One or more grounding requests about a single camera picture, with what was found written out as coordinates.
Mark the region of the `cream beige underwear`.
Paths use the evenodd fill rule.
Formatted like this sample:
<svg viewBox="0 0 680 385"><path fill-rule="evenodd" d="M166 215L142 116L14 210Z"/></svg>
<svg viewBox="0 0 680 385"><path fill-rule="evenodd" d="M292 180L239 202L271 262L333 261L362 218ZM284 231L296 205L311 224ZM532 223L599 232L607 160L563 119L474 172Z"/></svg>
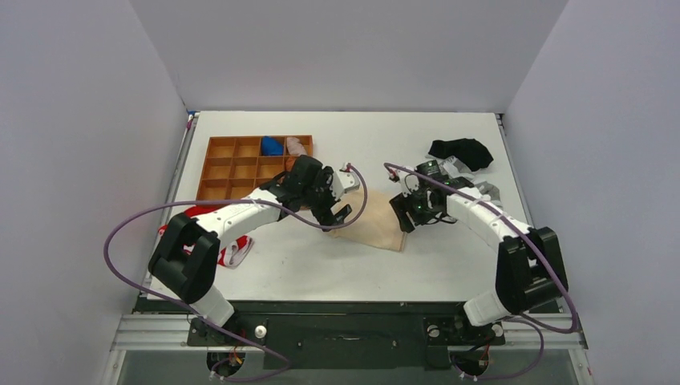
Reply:
<svg viewBox="0 0 680 385"><path fill-rule="evenodd" d="M329 235L377 249L402 252L407 235L400 229L389 200L388 195L369 189L360 218L352 225L329 231Z"/></svg>

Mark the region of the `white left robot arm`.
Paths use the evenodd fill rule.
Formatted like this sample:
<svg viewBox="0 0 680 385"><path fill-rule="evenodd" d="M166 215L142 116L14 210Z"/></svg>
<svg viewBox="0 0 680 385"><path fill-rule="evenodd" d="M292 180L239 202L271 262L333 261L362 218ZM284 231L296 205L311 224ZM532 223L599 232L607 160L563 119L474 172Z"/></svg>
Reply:
<svg viewBox="0 0 680 385"><path fill-rule="evenodd" d="M264 225L308 209L324 231L343 225L349 205L333 207L362 187L350 165L335 170L311 156L299 156L289 171L278 173L241 200L221 204L210 213L178 213L167 223L148 270L184 304L207 319L208 335L229 345L239 334L233 305L215 286L221 250Z"/></svg>

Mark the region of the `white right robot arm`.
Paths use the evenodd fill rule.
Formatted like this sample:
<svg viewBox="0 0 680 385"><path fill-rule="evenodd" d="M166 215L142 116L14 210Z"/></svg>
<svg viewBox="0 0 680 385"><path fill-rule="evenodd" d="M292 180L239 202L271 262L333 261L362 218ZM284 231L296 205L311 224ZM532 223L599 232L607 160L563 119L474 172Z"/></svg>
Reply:
<svg viewBox="0 0 680 385"><path fill-rule="evenodd" d="M557 234L506 213L493 186L477 182L471 174L449 173L435 160L413 169L385 167L401 188L390 205L403 232L437 223L463 225L496 257L493 287L468 299L463 314L452 321L458 340L473 342L487 324L567 297L569 284Z"/></svg>

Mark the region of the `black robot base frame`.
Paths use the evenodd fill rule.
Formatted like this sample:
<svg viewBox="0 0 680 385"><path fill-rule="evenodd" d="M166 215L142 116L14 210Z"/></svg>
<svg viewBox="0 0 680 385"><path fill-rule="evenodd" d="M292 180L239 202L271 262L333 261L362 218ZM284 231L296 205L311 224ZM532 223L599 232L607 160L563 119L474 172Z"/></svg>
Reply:
<svg viewBox="0 0 680 385"><path fill-rule="evenodd" d="M566 314L515 316L489 326L463 320L457 302L238 301L217 331L176 304L139 298L119 347L203 351L212 375L235 379L262 355L266 371L396 369L489 375L494 348L547 350L579 343L563 334Z"/></svg>

